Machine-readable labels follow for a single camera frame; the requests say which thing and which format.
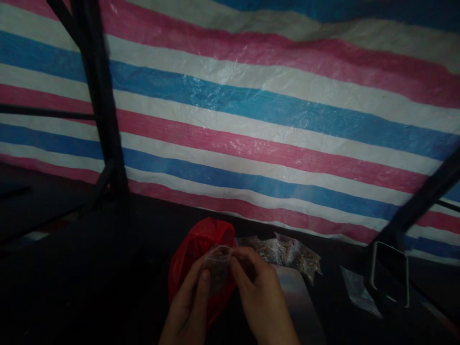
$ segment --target metal bar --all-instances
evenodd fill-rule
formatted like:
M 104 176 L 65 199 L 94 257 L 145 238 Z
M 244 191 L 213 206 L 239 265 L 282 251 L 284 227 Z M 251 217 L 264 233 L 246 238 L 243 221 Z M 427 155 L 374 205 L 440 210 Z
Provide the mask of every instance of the metal bar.
M 33 115 L 46 117 L 71 118 L 78 120 L 93 120 L 96 117 L 93 114 L 72 113 L 60 110 L 41 109 L 33 107 L 18 106 L 12 104 L 0 104 L 0 113 L 16 115 Z
M 399 209 L 368 247 L 372 248 L 374 242 L 381 241 L 402 249 L 402 233 L 408 231 L 459 180 L 460 148 L 447 158 L 422 188 Z
M 451 203 L 447 203 L 445 201 L 442 201 L 442 200 L 438 200 L 436 202 L 438 205 L 442 206 L 442 207 L 445 207 L 445 208 L 449 208 L 453 211 L 457 211 L 457 212 L 460 212 L 460 207 L 456 206 L 456 205 L 453 205 Z
M 99 140 L 105 163 L 114 160 L 114 171 L 110 179 L 115 196 L 129 194 L 121 138 L 116 119 L 112 77 L 99 4 L 93 0 L 71 0 L 72 13 L 83 33 L 94 49 L 94 56 L 82 55 L 86 79 L 94 113 L 103 121 L 96 121 Z
M 88 39 L 85 37 L 83 31 L 77 25 L 77 21 L 72 17 L 64 2 L 62 0 L 46 1 L 64 28 L 67 30 L 70 37 L 72 37 L 73 41 L 80 49 L 81 54 L 89 57 L 92 53 L 92 50 L 90 49 Z
M 104 170 L 102 170 L 102 173 L 99 175 L 99 178 L 97 179 L 96 185 L 94 186 L 94 189 L 88 201 L 83 207 L 83 210 L 81 210 L 80 217 L 83 217 L 88 212 L 92 211 L 97 201 L 99 200 L 99 197 L 101 196 L 102 192 L 109 184 L 109 179 L 112 175 L 112 172 L 114 171 L 114 166 L 115 166 L 114 160 L 109 159 L 109 161 L 104 167 Z

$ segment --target small plastic bag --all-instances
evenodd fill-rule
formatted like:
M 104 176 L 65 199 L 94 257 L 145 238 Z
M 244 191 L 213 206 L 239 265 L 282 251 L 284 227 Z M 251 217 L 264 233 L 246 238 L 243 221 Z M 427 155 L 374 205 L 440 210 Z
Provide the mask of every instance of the small plastic bag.
M 285 235 L 280 235 L 280 234 L 278 234 L 276 232 L 275 232 L 275 236 L 278 239 L 279 243 L 287 243 L 287 244 L 284 245 L 284 247 L 287 248 L 286 259 L 284 261 L 285 266 L 290 267 L 288 265 L 288 257 L 289 257 L 289 254 L 291 252 L 293 252 L 291 254 L 291 258 L 290 258 L 290 263 L 291 264 L 292 264 L 292 260 L 294 260 L 294 257 L 296 257 L 298 255 L 301 255 L 301 256 L 303 256 L 303 258 L 305 260 L 309 261 L 307 263 L 308 264 L 307 266 L 310 267 L 311 266 L 311 261 L 313 261 L 315 271 L 318 272 L 320 275 L 322 275 L 321 264 L 320 264 L 321 257 L 317 253 L 315 253 L 313 250 L 311 250 L 310 248 L 308 248 L 305 245 L 303 245 L 299 240 L 297 240 L 295 238 L 285 236 Z M 297 261 L 302 264 L 301 266 L 305 266 L 305 263 L 303 262 L 303 259 L 301 259 L 300 257 L 297 259 Z
M 357 307 L 364 309 L 375 316 L 382 318 L 379 309 L 375 305 L 374 300 L 364 286 L 364 278 L 359 274 L 349 271 L 340 266 L 342 275 L 344 276 L 346 290 L 352 303 Z
M 295 268 L 300 273 L 305 275 L 308 278 L 311 286 L 315 285 L 315 272 L 316 272 L 316 262 L 308 257 L 306 257 L 303 252 L 299 249 L 303 246 L 302 243 L 297 241 L 293 244 L 286 258 L 286 266 Z
M 209 295 L 213 296 L 222 291 L 227 281 L 231 248 L 226 245 L 214 245 L 205 257 L 203 269 L 211 273 Z
M 286 266 L 286 260 L 288 257 L 289 250 L 292 246 L 292 238 L 288 236 L 280 235 L 275 232 L 276 239 L 278 240 L 278 255 L 279 260 L 283 266 Z
M 281 264 L 278 254 L 278 240 L 271 239 L 266 241 L 259 241 L 256 243 L 257 249 L 254 249 L 265 261 L 271 264 Z

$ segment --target pink stripe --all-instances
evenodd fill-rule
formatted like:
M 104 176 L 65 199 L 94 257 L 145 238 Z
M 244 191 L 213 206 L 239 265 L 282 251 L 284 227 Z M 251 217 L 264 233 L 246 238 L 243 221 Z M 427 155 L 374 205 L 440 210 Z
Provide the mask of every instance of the pink stripe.
M 278 221 L 283 224 L 308 229 L 323 235 L 345 235 L 355 241 L 370 243 L 377 232 L 361 225 L 333 223 L 326 219 L 309 216 L 283 208 L 262 208 L 238 199 L 219 199 L 206 195 L 195 195 L 176 191 L 160 184 L 130 180 L 131 192 L 166 200 L 181 205 L 207 208 L 216 212 L 232 212 L 260 222 Z
M 58 165 L 52 165 L 39 161 L 35 158 L 19 158 L 9 156 L 6 154 L 0 154 L 0 162 L 9 165 L 19 166 L 25 169 L 38 170 L 42 173 L 67 177 L 72 180 L 80 180 L 91 184 L 95 184 L 99 177 L 99 173 L 92 170 L 67 168 Z
M 44 1 L 6 0 L 55 19 Z M 204 29 L 123 0 L 101 0 L 108 34 L 141 44 L 262 66 L 286 66 L 340 81 L 399 93 L 409 99 L 460 108 L 460 76 L 444 66 L 338 39 L 293 42 L 276 34 Z
M 90 112 L 91 104 L 45 92 L 0 84 L 0 102 L 63 111 Z M 414 193 L 423 174 L 382 164 L 332 155 L 294 145 L 221 132 L 117 109 L 120 130 L 173 144 L 235 157 L 283 165 L 306 172 L 327 173 L 354 181 Z
M 95 183 L 99 177 L 99 173 L 86 169 L 66 168 L 44 163 L 36 159 L 16 158 L 4 154 L 0 154 L 0 162 L 89 183 Z M 283 208 L 262 208 L 237 199 L 218 199 L 205 195 L 189 194 L 167 188 L 160 184 L 129 180 L 129 187 L 133 193 L 160 200 L 192 207 L 207 208 L 217 212 L 232 212 L 261 222 L 278 221 L 295 228 L 309 229 L 324 235 L 342 234 L 358 242 L 370 243 L 377 235 L 376 231 L 360 225 L 333 223 L 326 219 L 308 216 Z
M 428 211 L 419 219 L 417 225 L 450 231 L 460 235 L 460 218 L 446 213 Z

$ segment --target white stripe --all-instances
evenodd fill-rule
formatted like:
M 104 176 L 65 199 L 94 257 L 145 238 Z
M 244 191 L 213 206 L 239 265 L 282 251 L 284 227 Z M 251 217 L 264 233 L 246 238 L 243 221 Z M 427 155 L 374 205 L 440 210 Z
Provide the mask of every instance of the white stripe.
M 2 83 L 6 85 L 89 101 L 87 85 L 82 82 L 70 81 L 41 72 L 3 64 L 0 64 L 0 75 L 4 76 Z M 432 175 L 441 165 L 440 161 L 404 151 L 368 145 L 303 129 L 275 125 L 192 105 L 117 90 L 114 90 L 114 97 L 117 108 L 134 113 L 180 121 L 217 131 L 281 142 L 425 175 Z
M 452 200 L 447 200 L 447 199 L 441 199 L 449 204 L 458 204 L 456 203 L 455 201 L 452 201 Z M 441 206 L 441 205 L 433 205 L 431 208 L 430 208 L 430 211 L 433 211 L 433 212 L 441 212 L 441 213 L 445 213 L 449 216 L 452 216 L 452 217 L 457 217 L 459 218 L 460 217 L 460 212 L 457 212 L 457 211 L 454 211 L 454 210 L 451 210 L 450 208 L 447 208 L 447 207 L 444 207 L 444 206 Z
M 33 158 L 48 164 L 66 168 L 93 170 L 98 173 L 102 172 L 104 169 L 103 160 L 49 152 L 33 146 L 2 142 L 0 145 L 0 153 L 17 158 Z
M 13 125 L 13 126 L 23 126 L 26 128 L 34 129 L 34 130 L 39 130 L 39 131 L 47 131 L 49 133 L 54 133 L 54 134 L 60 134 L 60 135 L 69 135 L 74 138 L 81 138 L 85 140 L 97 140 L 97 133 L 91 135 L 88 133 L 94 132 L 95 127 L 91 125 L 86 125 L 82 123 L 77 123 L 73 121 L 68 121 L 68 120 L 63 120 L 63 119 L 56 119 L 56 118 L 37 118 L 37 121 L 31 121 L 34 120 L 32 116 L 22 116 L 22 115 L 5 115 L 0 117 L 0 123 L 8 124 L 8 125 Z M 48 127 L 48 121 L 51 120 L 51 126 Z M 164 157 L 168 159 L 178 159 L 178 160 L 183 160 L 183 161 L 189 161 L 192 163 L 196 164 L 202 164 L 205 166 L 210 166 L 210 167 L 215 167 L 219 169 L 225 169 L 228 171 L 232 171 L 235 173 L 245 173 L 245 174 L 251 174 L 251 175 L 261 175 L 273 179 L 277 179 L 280 181 L 288 182 L 288 183 L 298 183 L 298 184 L 311 184 L 311 185 L 317 185 L 321 186 L 324 188 L 332 189 L 332 190 L 337 190 L 342 193 L 362 197 L 362 198 L 373 198 L 374 196 L 377 197 L 379 201 L 385 202 L 383 200 L 384 198 L 392 199 L 394 196 L 399 196 L 403 197 L 403 200 L 400 200 L 400 205 L 402 205 L 406 199 L 408 199 L 409 195 L 406 195 L 403 193 L 402 195 L 399 195 L 399 192 L 386 189 L 386 188 L 381 188 L 381 187 L 375 187 L 371 186 L 368 184 L 363 184 L 360 182 L 344 179 L 344 178 L 338 178 L 336 176 L 332 175 L 327 175 L 327 174 L 317 174 L 317 173 L 308 173 L 308 172 L 303 172 L 299 171 L 296 169 L 290 169 L 286 167 L 282 167 L 279 165 L 274 165 L 274 164 L 269 164 L 269 163 L 264 163 L 264 162 L 259 162 L 259 161 L 252 161 L 252 160 L 247 160 L 239 157 L 233 157 L 233 156 L 228 156 L 220 153 L 215 153 L 215 152 L 204 152 L 202 150 L 198 149 L 192 149 L 180 145 L 175 145 L 175 144 L 170 144 L 170 143 L 165 143 L 163 141 L 155 140 L 155 139 L 150 139 L 134 134 L 129 134 L 122 132 L 121 133 L 122 137 L 122 142 L 123 146 L 132 149 L 132 150 L 137 150 L 141 152 L 145 152 L 148 154 L 156 155 L 159 157 Z M 165 174 L 159 173 L 159 174 L 152 174 L 149 172 L 145 172 L 146 178 L 154 178 L 155 176 L 167 176 Z M 182 180 L 179 178 L 172 177 L 173 179 L 177 179 L 180 183 L 183 184 L 194 184 L 195 186 L 198 186 L 195 190 L 187 190 L 188 193 L 192 194 L 198 194 L 200 195 L 201 193 L 204 193 L 202 191 L 204 190 L 209 190 L 209 193 L 212 193 L 217 187 L 210 186 L 207 184 L 200 184 L 200 183 L 194 183 L 191 181 L 186 181 Z M 150 180 L 139 180 L 140 182 L 151 182 L 151 183 L 159 183 L 163 184 L 157 181 L 150 181 Z M 166 185 L 171 189 L 177 190 L 175 186 Z M 220 191 L 223 192 L 223 194 L 219 194 L 216 196 L 215 194 L 213 195 L 214 197 L 219 197 L 219 198 L 240 198 L 241 200 L 245 200 L 247 202 L 250 202 L 254 204 L 253 200 L 247 199 L 247 198 L 242 198 L 238 197 L 241 195 L 245 195 L 249 193 L 249 195 L 256 194 L 258 195 L 258 198 L 267 198 L 271 199 L 273 206 L 269 205 L 260 205 L 265 208 L 288 208 L 292 209 L 294 211 L 302 212 L 302 213 L 308 213 L 312 214 L 321 218 L 326 218 L 327 213 L 335 213 L 335 214 L 340 214 L 340 218 L 334 218 L 334 220 L 329 219 L 334 222 L 345 222 L 345 223 L 353 223 L 353 224 L 363 224 L 367 227 L 373 228 L 375 230 L 380 230 L 382 229 L 388 222 L 384 221 L 382 219 L 375 219 L 371 217 L 364 217 L 364 216 L 359 216 L 359 215 L 354 215 L 351 213 L 343 212 L 337 209 L 329 208 L 329 207 L 323 207 L 319 206 L 310 202 L 298 200 L 298 199 L 288 199 L 288 203 L 292 206 L 285 206 L 285 203 L 287 202 L 287 199 L 277 199 L 277 198 L 272 198 L 269 196 L 264 196 L 260 195 L 258 193 L 248 191 L 248 190 L 238 190 L 234 188 L 220 188 Z
M 321 24 L 293 11 L 241 12 L 211 0 L 129 0 L 138 6 L 198 26 L 231 33 L 278 34 L 293 41 L 337 38 L 365 49 L 389 51 L 435 62 L 460 73 L 460 38 L 418 25 L 364 19 Z
M 453 201 L 453 200 L 449 200 L 449 199 L 446 199 L 446 198 L 440 198 L 441 201 L 444 201 L 444 202 L 448 202 L 450 204 L 453 204 L 455 206 L 458 206 L 460 207 L 460 202 L 457 202 L 457 201 Z
M 0 146 L 0 153 L 19 158 L 34 158 L 45 163 L 74 169 L 80 168 L 101 172 L 104 168 L 104 163 L 102 160 L 70 156 L 57 152 L 49 152 L 32 146 L 16 145 L 3 142 Z M 249 190 L 214 187 L 207 184 L 200 184 L 188 180 L 183 180 L 178 177 L 163 173 L 145 172 L 130 167 L 126 167 L 126 172 L 130 179 L 138 182 L 161 184 L 173 190 L 196 195 L 206 195 L 222 199 L 244 200 L 264 208 L 285 208 L 304 214 L 308 213 L 310 215 L 321 217 L 337 223 L 358 224 L 367 226 L 371 229 L 374 229 L 375 227 L 375 230 L 382 229 L 388 223 L 382 219 L 354 215 L 298 199 L 277 199 Z
M 449 264 L 449 265 L 453 265 L 453 266 L 460 266 L 460 260 L 458 260 L 458 259 L 443 258 L 443 257 L 436 256 L 436 255 L 433 255 L 433 254 L 421 252 L 421 251 L 418 251 L 418 250 L 405 251 L 405 254 L 407 256 L 413 256 L 413 257 L 417 257 L 417 258 L 421 258 L 421 259 L 426 259 L 426 260 L 438 262 L 438 263 L 441 263 L 441 264 L 446 264 L 446 265 Z
M 41 231 L 32 231 L 30 233 L 28 233 L 27 235 L 25 235 L 24 237 L 32 240 L 32 241 L 39 241 L 41 240 L 42 238 L 48 236 L 49 233 L 47 232 L 41 232 Z
M 460 246 L 460 235 L 451 231 L 435 229 L 432 227 L 421 227 L 413 225 L 407 232 L 407 236 L 413 238 L 424 237 L 430 240 L 440 241 L 443 243 Z
M 0 123 L 73 138 L 99 141 L 96 126 L 65 119 L 3 114 L 0 116 Z M 188 161 L 235 173 L 265 176 L 287 183 L 316 185 L 340 193 L 388 204 L 401 206 L 412 196 L 409 193 L 365 184 L 343 177 L 325 173 L 310 173 L 278 164 L 194 149 L 126 132 L 121 132 L 121 138 L 123 147 L 158 157 Z
M 381 230 L 388 223 L 382 219 L 346 213 L 334 208 L 320 206 L 298 199 L 278 199 L 250 190 L 215 187 L 208 184 L 201 184 L 189 180 L 184 180 L 163 173 L 145 172 L 130 167 L 126 167 L 126 172 L 128 178 L 138 182 L 161 184 L 173 190 L 195 195 L 204 195 L 219 199 L 243 200 L 263 208 L 284 208 L 327 219 L 334 223 L 351 223 L 363 225 L 374 230 Z
M 67 33 L 62 25 L 56 21 L 12 6 L 5 6 L 4 17 L 3 24 L 0 20 L 0 28 L 7 32 L 63 49 L 76 49 L 69 42 L 69 36 L 65 36 Z M 55 32 L 59 31 L 64 34 L 56 37 Z M 263 89 L 306 101 L 374 114 L 406 125 L 460 134 L 458 109 L 415 103 L 396 93 L 297 69 L 220 61 L 179 50 L 141 45 L 111 35 L 106 37 L 111 59 L 134 66 L 182 73 L 219 84 Z

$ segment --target tent wall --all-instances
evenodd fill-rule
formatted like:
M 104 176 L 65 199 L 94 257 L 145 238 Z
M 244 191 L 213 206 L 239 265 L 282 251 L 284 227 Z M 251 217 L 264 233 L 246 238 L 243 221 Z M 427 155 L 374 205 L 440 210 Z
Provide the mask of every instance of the tent wall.
M 255 3 L 100 0 L 130 189 L 370 243 L 460 145 L 457 5 Z M 44 0 L 4 1 L 0 26 L 1 103 L 92 112 Z M 90 122 L 0 115 L 0 141 L 30 169 L 95 182 L 104 165 Z M 434 206 L 411 253 L 458 263 L 459 216 Z

